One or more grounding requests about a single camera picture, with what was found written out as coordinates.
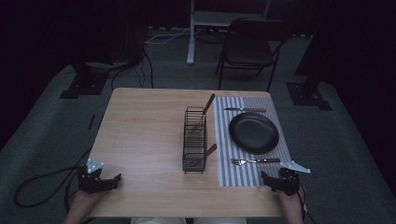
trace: knife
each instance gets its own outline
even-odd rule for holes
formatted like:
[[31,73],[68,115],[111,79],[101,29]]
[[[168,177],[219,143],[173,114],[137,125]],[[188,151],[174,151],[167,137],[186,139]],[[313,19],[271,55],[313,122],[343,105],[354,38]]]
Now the knife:
[[247,111],[247,112],[267,112],[267,110],[265,108],[232,108],[232,107],[228,107],[228,108],[224,108],[224,110],[239,110],[239,111]]

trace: striped placemat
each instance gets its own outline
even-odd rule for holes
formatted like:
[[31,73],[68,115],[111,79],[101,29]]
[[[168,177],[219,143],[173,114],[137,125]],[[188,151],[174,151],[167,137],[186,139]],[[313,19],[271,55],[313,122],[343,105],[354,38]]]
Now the striped placemat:
[[[276,148],[262,155],[253,155],[237,146],[229,135],[230,121],[241,111],[224,110],[226,107],[266,108],[261,113],[270,119],[279,131],[279,143]],[[252,160],[260,158],[280,158],[291,161],[288,147],[277,118],[271,98],[258,97],[216,97],[214,100],[216,142],[218,145],[219,185],[221,187],[252,187],[262,185],[261,170],[269,176],[278,176],[279,163],[247,163],[233,165],[231,159]]]

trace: white desk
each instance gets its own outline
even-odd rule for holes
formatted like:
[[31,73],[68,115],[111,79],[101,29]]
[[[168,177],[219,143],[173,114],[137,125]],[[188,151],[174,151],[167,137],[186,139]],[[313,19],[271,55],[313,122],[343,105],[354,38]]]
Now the white desk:
[[228,13],[214,11],[195,11],[195,0],[191,0],[190,14],[190,43],[187,55],[187,64],[194,64],[195,51],[195,25],[206,26],[223,26],[227,27],[230,23],[238,18],[266,18],[271,0],[266,1],[262,14],[246,14],[246,13]]

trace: gray carpet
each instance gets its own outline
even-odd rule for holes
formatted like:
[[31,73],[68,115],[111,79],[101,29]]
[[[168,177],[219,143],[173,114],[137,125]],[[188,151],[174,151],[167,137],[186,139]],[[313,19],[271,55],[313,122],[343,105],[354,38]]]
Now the gray carpet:
[[[329,101],[332,111],[296,106],[290,99],[285,83],[304,81],[305,77],[297,77],[294,72],[308,44],[309,40],[304,38],[293,38],[286,44],[270,90],[291,157],[312,171],[310,175],[300,175],[308,188],[308,210],[320,224],[396,223],[395,198],[334,87],[325,83],[319,85],[319,91]],[[197,42],[194,65],[186,65],[187,48],[187,38],[146,45],[153,64],[155,88],[217,88],[218,77],[214,72],[221,45]],[[140,88],[138,74],[141,82],[145,74],[144,88],[149,88],[148,61],[120,74],[114,80],[114,86]],[[224,75],[222,88],[263,91],[268,74],[269,70],[264,70],[259,77],[230,71]],[[62,91],[68,89],[74,75],[74,70],[68,66],[53,78],[0,152],[0,223],[62,223],[64,188],[48,202],[33,208],[19,208],[12,197],[22,181],[73,166],[92,146],[112,92],[111,79],[101,95],[60,100]],[[90,128],[93,115],[95,119]],[[35,203],[44,199],[64,177],[65,174],[56,175],[29,185],[21,193],[21,201]],[[247,222],[286,223],[282,217],[251,217]],[[128,223],[128,218],[97,218],[92,223]]]

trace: wooden table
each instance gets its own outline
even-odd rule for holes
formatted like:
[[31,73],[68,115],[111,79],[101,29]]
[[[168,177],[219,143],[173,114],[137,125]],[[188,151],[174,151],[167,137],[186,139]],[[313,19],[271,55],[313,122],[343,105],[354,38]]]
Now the wooden table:
[[[182,170],[187,106],[204,107],[211,95],[270,97],[263,91],[115,89],[90,158],[105,163],[101,177],[122,174],[91,217],[279,217],[268,187],[219,187],[216,151],[201,173]],[[207,144],[216,143],[213,106]]]

